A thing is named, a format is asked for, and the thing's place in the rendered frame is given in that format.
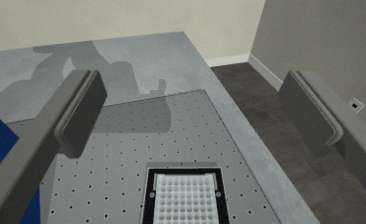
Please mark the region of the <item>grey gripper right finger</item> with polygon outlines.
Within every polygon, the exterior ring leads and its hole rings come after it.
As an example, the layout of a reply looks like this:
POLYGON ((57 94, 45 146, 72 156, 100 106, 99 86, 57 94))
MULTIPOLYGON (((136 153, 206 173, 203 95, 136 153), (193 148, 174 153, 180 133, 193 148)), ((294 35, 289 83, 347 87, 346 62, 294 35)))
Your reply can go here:
POLYGON ((314 157, 339 152, 366 190, 366 124, 314 70, 290 70, 278 98, 314 157))

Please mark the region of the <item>grey flat base plate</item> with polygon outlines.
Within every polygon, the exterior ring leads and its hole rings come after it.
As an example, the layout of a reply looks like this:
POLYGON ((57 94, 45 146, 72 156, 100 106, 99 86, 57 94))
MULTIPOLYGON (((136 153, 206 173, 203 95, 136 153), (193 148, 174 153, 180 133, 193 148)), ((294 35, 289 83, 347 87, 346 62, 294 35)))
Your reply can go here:
POLYGON ((103 106, 80 158, 47 170, 40 224, 140 224, 166 167, 221 167, 231 224, 283 224, 205 89, 103 106))

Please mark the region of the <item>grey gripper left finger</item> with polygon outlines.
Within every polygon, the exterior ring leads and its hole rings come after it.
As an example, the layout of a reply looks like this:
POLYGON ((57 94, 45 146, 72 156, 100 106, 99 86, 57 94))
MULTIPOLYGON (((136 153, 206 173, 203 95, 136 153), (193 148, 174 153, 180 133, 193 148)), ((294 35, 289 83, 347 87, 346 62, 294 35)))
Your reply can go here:
POLYGON ((19 224, 56 154, 78 159, 107 98, 98 70, 72 70, 0 163, 0 224, 19 224))

